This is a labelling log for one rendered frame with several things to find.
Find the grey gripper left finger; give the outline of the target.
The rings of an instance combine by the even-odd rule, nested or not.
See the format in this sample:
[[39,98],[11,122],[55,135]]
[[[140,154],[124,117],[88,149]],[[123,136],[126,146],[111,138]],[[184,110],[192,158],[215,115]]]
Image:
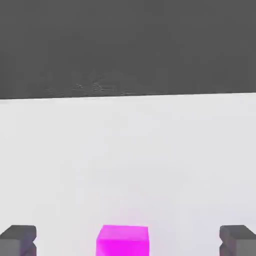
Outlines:
[[37,256],[34,225],[11,225],[0,234],[0,256]]

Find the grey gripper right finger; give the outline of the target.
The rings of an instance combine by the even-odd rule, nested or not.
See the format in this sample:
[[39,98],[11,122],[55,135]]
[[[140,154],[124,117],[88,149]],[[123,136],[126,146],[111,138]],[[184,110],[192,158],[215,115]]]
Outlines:
[[256,256],[256,234],[245,225],[222,225],[219,256]]

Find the small magenta cube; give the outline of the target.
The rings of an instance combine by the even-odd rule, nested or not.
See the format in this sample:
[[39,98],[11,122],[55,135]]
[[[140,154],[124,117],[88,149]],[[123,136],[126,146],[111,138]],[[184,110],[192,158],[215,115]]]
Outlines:
[[95,256],[150,256],[148,227],[103,225],[96,238]]

